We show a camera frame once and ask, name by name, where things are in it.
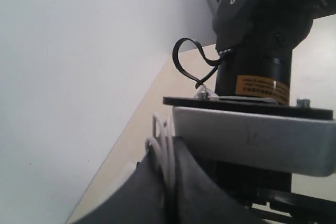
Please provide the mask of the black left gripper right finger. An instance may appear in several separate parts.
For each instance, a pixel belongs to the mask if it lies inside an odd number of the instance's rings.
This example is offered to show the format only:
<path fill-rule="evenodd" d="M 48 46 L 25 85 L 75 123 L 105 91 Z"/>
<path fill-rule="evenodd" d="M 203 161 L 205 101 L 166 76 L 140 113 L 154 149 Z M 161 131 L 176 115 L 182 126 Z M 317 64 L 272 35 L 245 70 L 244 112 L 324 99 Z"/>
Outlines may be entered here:
<path fill-rule="evenodd" d="M 179 138 L 174 139 L 174 157 L 179 223 L 265 223 L 222 191 Z"/>

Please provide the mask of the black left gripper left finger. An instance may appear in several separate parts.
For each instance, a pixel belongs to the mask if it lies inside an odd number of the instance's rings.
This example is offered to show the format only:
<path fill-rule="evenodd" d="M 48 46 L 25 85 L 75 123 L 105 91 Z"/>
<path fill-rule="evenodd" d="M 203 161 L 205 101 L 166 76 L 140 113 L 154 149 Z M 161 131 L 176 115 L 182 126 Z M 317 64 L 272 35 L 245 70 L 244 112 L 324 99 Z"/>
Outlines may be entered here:
<path fill-rule="evenodd" d="M 149 151 L 114 194 L 75 223 L 168 223 L 165 187 L 155 161 Z"/>

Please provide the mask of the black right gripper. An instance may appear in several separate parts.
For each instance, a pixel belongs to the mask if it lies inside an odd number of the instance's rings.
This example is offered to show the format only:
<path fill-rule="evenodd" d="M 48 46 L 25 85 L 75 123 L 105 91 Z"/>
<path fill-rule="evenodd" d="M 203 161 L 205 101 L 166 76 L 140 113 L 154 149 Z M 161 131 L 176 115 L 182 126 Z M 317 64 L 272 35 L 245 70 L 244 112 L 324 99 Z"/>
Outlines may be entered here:
<path fill-rule="evenodd" d="M 335 121 L 332 110 L 312 108 L 309 100 L 301 100 L 295 106 L 288 106 L 281 105 L 272 98 L 164 97 L 163 103 L 172 109 L 187 107 Z M 251 209 L 253 204 L 269 205 L 271 209 L 269 212 L 252 209 L 259 218 L 282 223 L 335 223 L 334 201 L 292 192 L 294 173 L 217 161 L 192 154 L 220 188 L 248 209 Z"/>

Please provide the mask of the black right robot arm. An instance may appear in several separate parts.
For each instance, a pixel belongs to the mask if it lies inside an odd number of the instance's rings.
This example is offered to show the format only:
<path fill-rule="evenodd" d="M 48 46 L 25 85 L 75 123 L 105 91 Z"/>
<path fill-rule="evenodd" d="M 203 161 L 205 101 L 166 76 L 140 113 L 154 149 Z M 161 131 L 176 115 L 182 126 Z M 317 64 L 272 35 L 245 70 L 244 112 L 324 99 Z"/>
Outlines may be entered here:
<path fill-rule="evenodd" d="M 293 50 L 315 19 L 335 13 L 335 0 L 218 0 L 213 19 L 218 59 L 195 82 L 194 98 L 165 97 L 173 108 L 175 134 L 197 164 L 226 195 L 263 220 L 335 223 L 335 202 L 295 194 L 293 174 L 335 173 L 333 111 L 308 99 L 291 106 Z"/>

